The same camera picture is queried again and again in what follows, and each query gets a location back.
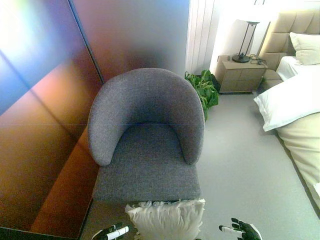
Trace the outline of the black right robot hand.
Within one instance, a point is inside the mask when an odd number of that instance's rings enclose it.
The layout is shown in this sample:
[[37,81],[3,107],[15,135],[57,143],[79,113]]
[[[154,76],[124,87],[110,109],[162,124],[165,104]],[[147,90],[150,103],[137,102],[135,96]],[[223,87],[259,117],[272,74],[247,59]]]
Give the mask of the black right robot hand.
[[246,223],[237,218],[231,218],[231,227],[220,225],[220,231],[230,233],[237,237],[238,240],[262,240],[259,230],[251,223]]

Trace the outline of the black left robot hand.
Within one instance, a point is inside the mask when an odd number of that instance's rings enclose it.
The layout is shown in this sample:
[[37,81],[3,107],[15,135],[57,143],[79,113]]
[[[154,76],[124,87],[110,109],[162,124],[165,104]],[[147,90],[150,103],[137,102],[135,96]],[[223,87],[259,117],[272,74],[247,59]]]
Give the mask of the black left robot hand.
[[109,228],[101,229],[91,238],[92,240],[115,240],[120,238],[122,235],[130,231],[129,226],[117,228],[116,225],[112,225]]

